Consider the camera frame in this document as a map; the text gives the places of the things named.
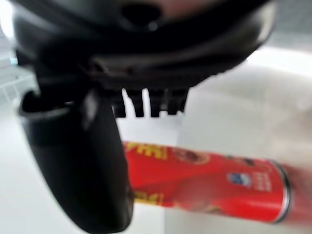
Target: black plastic object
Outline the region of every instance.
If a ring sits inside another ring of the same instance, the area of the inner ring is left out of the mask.
[[[29,92],[19,115],[42,174],[68,216],[92,234],[125,230],[134,197],[109,101],[94,90],[63,104]]]
[[[210,2],[12,0],[12,22],[3,23],[29,63],[57,69],[100,60],[101,78],[113,77],[108,86],[181,89],[241,63],[273,27],[271,0]]]

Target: logo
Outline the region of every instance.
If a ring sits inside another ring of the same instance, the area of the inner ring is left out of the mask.
[[[253,184],[253,180],[248,173],[229,173],[227,177],[233,184],[242,185],[244,187],[250,188]]]

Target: red can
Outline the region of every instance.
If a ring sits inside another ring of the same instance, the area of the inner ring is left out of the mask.
[[[136,200],[275,223],[291,204],[283,169],[269,160],[125,142]]]

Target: white floor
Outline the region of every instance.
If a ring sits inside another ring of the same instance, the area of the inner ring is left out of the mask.
[[[122,138],[311,166],[312,75],[296,67],[285,69],[280,63],[281,67],[268,68],[268,63],[253,62],[194,88],[185,115],[136,119],[127,102],[129,117],[118,121]],[[307,234],[312,230],[137,204],[125,233],[265,232]],[[83,233],[51,196],[10,106],[0,108],[0,233]]]

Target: wire rack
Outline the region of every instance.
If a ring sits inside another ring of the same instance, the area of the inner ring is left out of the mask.
[[[38,88],[34,76],[18,77],[16,80],[5,82],[0,85],[0,107],[11,104],[14,100],[20,99],[21,95],[29,90]]]

